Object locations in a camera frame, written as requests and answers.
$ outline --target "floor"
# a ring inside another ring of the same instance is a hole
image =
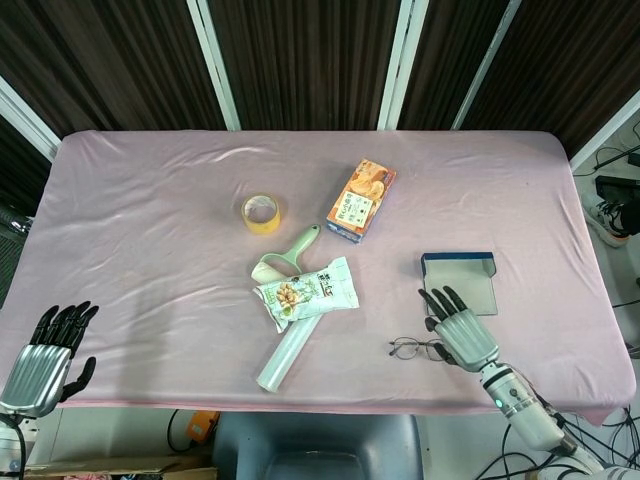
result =
[[[585,164],[579,172],[589,173],[592,163]],[[610,175],[639,178],[640,169],[629,167],[624,160],[601,170]],[[576,178],[580,192],[595,191],[593,179]],[[640,238],[634,238],[625,247],[614,250],[606,247],[597,236],[592,241],[598,262],[609,291],[612,303],[627,302],[640,298],[636,277],[640,276]],[[616,316],[625,339],[640,343],[640,304],[616,309]],[[39,422],[41,433],[32,452],[31,464],[51,460],[77,459],[96,456],[124,456],[170,453],[166,444],[166,428],[172,410],[145,408],[85,408],[56,410]],[[632,413],[640,413],[640,397],[632,404]],[[184,431],[191,412],[180,412],[174,423],[174,442],[186,445]],[[612,414],[609,421],[622,418],[621,412]],[[423,450],[426,479],[468,480],[475,478],[492,459],[500,454],[502,435],[507,425],[499,414],[473,416],[428,416],[419,417],[419,429]],[[585,421],[580,425],[606,443],[609,443],[613,428],[593,428]],[[627,432],[620,435],[616,448],[631,453]],[[603,456],[604,448],[596,448]],[[529,454],[537,461],[546,455],[530,452],[517,435],[511,435],[507,451]],[[527,468],[526,460],[509,460],[511,471]],[[492,475],[501,475],[501,464],[494,466]]]

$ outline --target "snack box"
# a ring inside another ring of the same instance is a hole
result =
[[[329,230],[360,243],[395,178],[395,170],[363,158],[327,215]]]

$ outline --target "yellow tape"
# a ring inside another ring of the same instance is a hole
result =
[[[249,230],[259,235],[271,233],[280,225],[280,207],[270,195],[248,197],[242,204],[241,213]]]

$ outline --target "table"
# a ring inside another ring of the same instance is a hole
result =
[[[249,274],[329,208],[362,157],[398,171],[360,245],[327,231],[308,271],[346,256],[361,308],[325,315],[284,380],[255,377],[280,338]],[[275,195],[280,229],[239,215]],[[387,355],[424,329],[423,252],[491,251],[501,347],[559,409],[598,422],[635,379],[560,143],[539,132],[95,132],[64,139],[5,307],[0,383],[51,305],[100,305],[70,406],[461,413],[493,409],[477,375]]]

